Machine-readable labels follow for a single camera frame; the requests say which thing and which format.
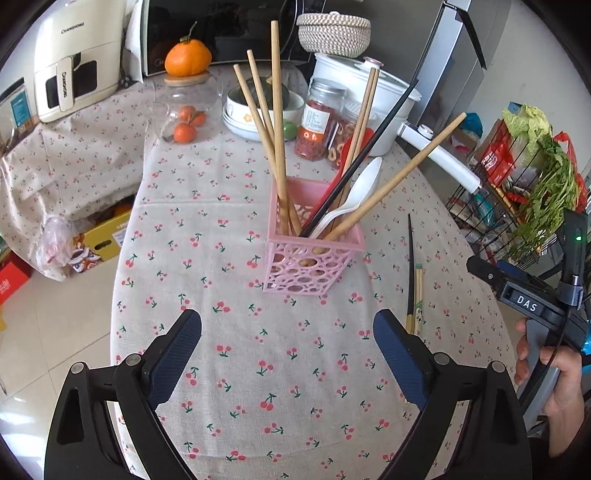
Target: white bowl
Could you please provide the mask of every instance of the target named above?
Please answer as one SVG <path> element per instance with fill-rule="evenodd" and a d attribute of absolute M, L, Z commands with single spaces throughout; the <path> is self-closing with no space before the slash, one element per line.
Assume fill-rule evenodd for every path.
<path fill-rule="evenodd" d="M 228 101 L 226 102 L 225 113 L 236 123 L 248 127 L 252 126 L 256 130 L 255 122 L 252 119 L 251 110 L 248 108 L 248 105 L 241 105 L 240 103 L 232 100 L 231 96 L 234 90 L 236 89 L 230 90 L 228 93 Z M 258 110 L 259 115 L 262 118 L 261 109 L 259 108 Z M 290 91 L 290 103 L 287 108 L 284 107 L 283 109 L 283 120 L 299 125 L 303 111 L 304 99 L 297 93 Z M 269 114 L 271 115 L 271 123 L 273 123 L 273 110 L 269 110 Z"/>
<path fill-rule="evenodd" d="M 225 111 L 222 115 L 222 120 L 224 125 L 226 125 L 228 130 L 230 130 L 230 132 L 232 132 L 234 135 L 245 138 L 246 140 L 254 140 L 255 142 L 261 141 L 261 139 L 258 136 L 258 132 L 256 131 L 256 127 L 254 128 L 254 130 L 252 130 L 250 129 L 250 127 L 246 127 L 235 122 L 230 117 L 228 117 Z"/>

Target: orange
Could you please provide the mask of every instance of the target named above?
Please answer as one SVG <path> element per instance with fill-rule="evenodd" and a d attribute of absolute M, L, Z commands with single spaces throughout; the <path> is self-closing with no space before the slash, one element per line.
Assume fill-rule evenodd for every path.
<path fill-rule="evenodd" d="M 174 141 L 177 143 L 191 143 L 197 138 L 197 130 L 189 124 L 181 123 L 174 127 Z"/>
<path fill-rule="evenodd" d="M 194 127 L 202 127 L 203 125 L 205 125 L 206 121 L 207 117 L 205 115 L 205 112 L 196 112 L 189 123 Z"/>
<path fill-rule="evenodd" d="M 178 119 L 181 122 L 190 123 L 196 113 L 197 109 L 194 106 L 186 105 L 178 111 Z"/>
<path fill-rule="evenodd" d="M 212 53 L 200 40 L 183 37 L 166 55 L 164 68 L 174 77 L 190 77 L 207 70 Z"/>

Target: cardboard box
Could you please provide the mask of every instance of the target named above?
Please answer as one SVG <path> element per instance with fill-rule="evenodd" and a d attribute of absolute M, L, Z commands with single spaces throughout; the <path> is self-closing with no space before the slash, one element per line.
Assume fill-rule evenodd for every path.
<path fill-rule="evenodd" d="M 21 288 L 32 274 L 32 266 L 10 252 L 0 265 L 0 305 Z"/>
<path fill-rule="evenodd" d="M 119 255 L 130 217 L 128 210 L 75 236 L 70 268 L 82 273 Z"/>

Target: white plastic spoon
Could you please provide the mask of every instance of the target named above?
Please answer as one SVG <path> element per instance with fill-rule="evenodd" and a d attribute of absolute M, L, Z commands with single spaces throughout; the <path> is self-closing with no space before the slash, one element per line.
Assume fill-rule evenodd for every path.
<path fill-rule="evenodd" d="M 382 157 L 374 158 L 353 183 L 347 201 L 339 208 L 324 215 L 309 238 L 318 238 L 328 224 L 335 218 L 357 210 L 365 200 L 371 197 L 378 187 L 381 167 Z"/>

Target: red plastic bag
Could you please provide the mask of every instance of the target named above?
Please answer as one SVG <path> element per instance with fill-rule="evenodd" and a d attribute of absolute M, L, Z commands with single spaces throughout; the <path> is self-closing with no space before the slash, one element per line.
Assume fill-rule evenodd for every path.
<path fill-rule="evenodd" d="M 577 200 L 577 204 L 575 205 L 575 211 L 578 213 L 582 213 L 587 208 L 587 186 L 583 180 L 583 177 L 578 172 L 577 168 L 577 155 L 574 153 L 573 143 L 568 135 L 568 133 L 560 132 L 559 134 L 554 136 L 554 140 L 557 142 L 566 142 L 568 146 L 566 148 L 566 156 L 569 158 L 570 162 L 573 164 L 574 171 L 576 172 L 574 175 L 574 179 L 579 186 L 579 199 Z"/>
<path fill-rule="evenodd" d="M 504 122 L 488 145 L 482 157 L 482 165 L 486 169 L 489 182 L 498 187 L 514 168 L 515 160 L 510 152 L 511 136 Z"/>

